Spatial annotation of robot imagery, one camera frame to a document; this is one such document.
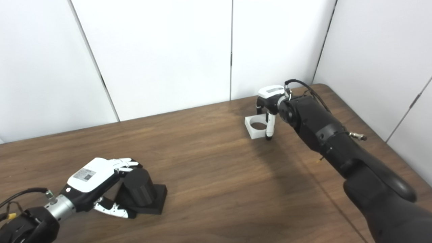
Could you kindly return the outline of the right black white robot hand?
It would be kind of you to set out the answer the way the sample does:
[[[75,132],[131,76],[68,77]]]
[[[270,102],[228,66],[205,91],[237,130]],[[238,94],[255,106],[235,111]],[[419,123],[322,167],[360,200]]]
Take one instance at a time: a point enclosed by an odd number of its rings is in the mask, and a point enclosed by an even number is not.
[[[266,109],[266,140],[271,140],[275,131],[276,115],[279,113],[279,105],[285,99],[291,98],[289,88],[281,85],[271,85],[261,88],[258,91],[256,100],[256,114],[262,114],[262,109]]]

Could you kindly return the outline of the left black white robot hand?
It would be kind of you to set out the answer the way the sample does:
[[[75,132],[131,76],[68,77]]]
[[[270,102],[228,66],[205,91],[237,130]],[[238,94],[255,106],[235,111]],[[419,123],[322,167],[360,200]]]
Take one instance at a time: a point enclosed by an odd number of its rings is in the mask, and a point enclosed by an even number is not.
[[[69,200],[77,213],[92,209],[104,214],[128,219],[136,218],[136,212],[104,196],[121,178],[142,165],[131,158],[94,158],[75,172],[66,182],[60,195]]]

